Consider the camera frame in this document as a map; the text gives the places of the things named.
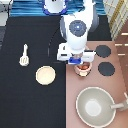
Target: black cloth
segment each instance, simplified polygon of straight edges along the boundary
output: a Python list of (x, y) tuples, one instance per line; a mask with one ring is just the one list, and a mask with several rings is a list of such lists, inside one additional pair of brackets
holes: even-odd
[[(59, 30), (47, 56), (59, 18), (8, 19), (0, 54), (0, 128), (66, 128), (66, 65), (54, 63), (63, 42)], [(30, 64), (22, 67), (19, 58), (25, 43)], [(56, 71), (55, 81), (48, 86), (36, 81), (36, 71), (42, 66)]]
[(96, 54), (99, 57), (106, 58), (111, 55), (111, 49), (106, 45), (99, 45), (96, 47)]
[(115, 68), (110, 62), (101, 62), (98, 70), (103, 76), (112, 76), (115, 73)]

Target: white bowl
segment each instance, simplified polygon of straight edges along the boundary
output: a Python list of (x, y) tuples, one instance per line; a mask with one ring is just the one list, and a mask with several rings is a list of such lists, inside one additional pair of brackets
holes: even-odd
[(80, 92), (76, 109), (81, 120), (94, 128), (108, 126), (115, 117), (116, 109), (111, 109), (114, 100), (99, 87), (88, 87)]

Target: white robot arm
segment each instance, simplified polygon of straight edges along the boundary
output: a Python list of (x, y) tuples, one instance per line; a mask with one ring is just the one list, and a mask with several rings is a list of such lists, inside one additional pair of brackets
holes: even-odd
[(94, 60), (96, 53), (92, 50), (85, 51), (85, 47), (88, 32), (97, 28), (99, 18), (92, 0), (84, 1), (84, 6), (84, 11), (61, 18), (60, 32), (67, 42), (59, 45), (57, 60), (68, 60), (68, 64), (82, 64)]

